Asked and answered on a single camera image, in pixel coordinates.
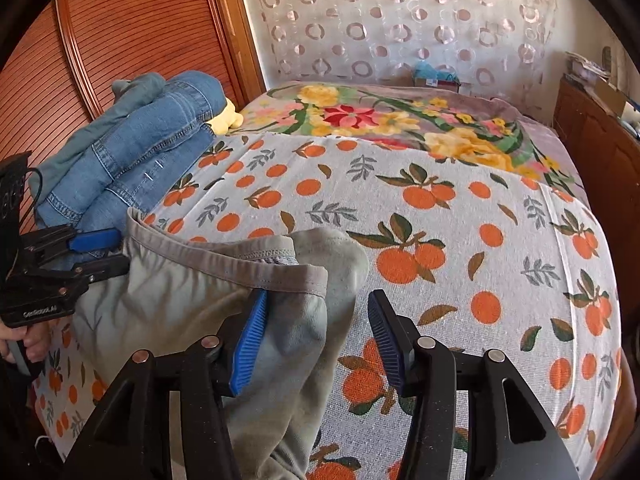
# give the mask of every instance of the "yellow flower pattern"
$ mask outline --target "yellow flower pattern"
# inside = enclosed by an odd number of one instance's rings
[[[516,173],[526,176],[527,178],[532,178],[533,180],[541,180],[540,174],[537,171],[525,166],[524,164],[516,168]]]
[[[511,157],[488,140],[478,139],[471,128],[454,128],[446,135],[427,132],[424,141],[435,155],[452,156],[499,170],[514,171]]]
[[[469,114],[456,114],[456,117],[459,118],[465,124],[475,123],[474,118]]]
[[[446,99],[442,99],[440,97],[434,97],[431,101],[429,101],[429,104],[437,108],[446,108],[449,105]]]
[[[303,86],[298,93],[298,98],[310,105],[321,108],[338,104],[339,92],[335,86],[308,85]]]
[[[380,135],[398,135],[405,130],[419,130],[418,119],[409,117],[407,112],[390,112],[375,115],[378,126],[373,127],[373,131]]]
[[[560,169],[560,164],[558,164],[558,162],[556,160],[553,160],[552,158],[549,158],[548,156],[544,157],[542,159],[542,164],[550,169],[550,170],[559,170]]]

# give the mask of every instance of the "wooden wardrobe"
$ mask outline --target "wooden wardrobe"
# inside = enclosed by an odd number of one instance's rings
[[[184,70],[217,77],[238,109],[264,91],[242,0],[54,0],[0,73],[0,160],[55,153],[115,79]]]

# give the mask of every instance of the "cardboard box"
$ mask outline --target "cardboard box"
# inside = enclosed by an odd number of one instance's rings
[[[602,79],[598,79],[593,91],[616,117],[622,117],[626,106],[626,96],[620,90]]]
[[[438,88],[439,90],[451,90],[452,92],[458,92],[460,90],[460,85],[455,81],[440,81],[437,79],[416,78],[414,80],[414,86]]]

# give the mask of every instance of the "finger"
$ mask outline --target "finger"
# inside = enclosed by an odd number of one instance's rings
[[[48,340],[42,340],[35,345],[27,348],[27,359],[32,363],[37,363],[38,361],[42,361],[49,351],[50,342]]]
[[[20,341],[27,335],[27,327],[9,328],[0,322],[0,339],[9,341]]]
[[[29,348],[43,340],[51,341],[49,325],[46,322],[36,323],[27,330],[24,336],[24,346],[25,348]]]
[[[9,346],[7,345],[6,341],[2,339],[0,339],[0,355],[5,361],[9,363],[15,363],[14,356],[11,354],[11,352],[9,352]]]

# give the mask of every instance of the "floral blanket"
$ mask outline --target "floral blanket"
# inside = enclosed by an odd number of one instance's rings
[[[502,349],[556,425],[580,478],[594,471],[622,355],[604,233],[567,194],[452,162],[353,138],[231,136],[203,153],[145,218],[203,248],[318,226],[345,231],[365,248],[369,275],[308,480],[397,480],[414,400],[388,384],[372,339],[367,294],[377,288],[422,335],[474,355]],[[36,405],[63,456],[105,387],[61,320]],[[463,392],[456,413],[450,478],[462,480]]]
[[[235,133],[361,137],[430,152],[437,162],[483,164],[544,182],[587,203],[552,130],[499,99],[450,91],[289,82],[251,102]]]

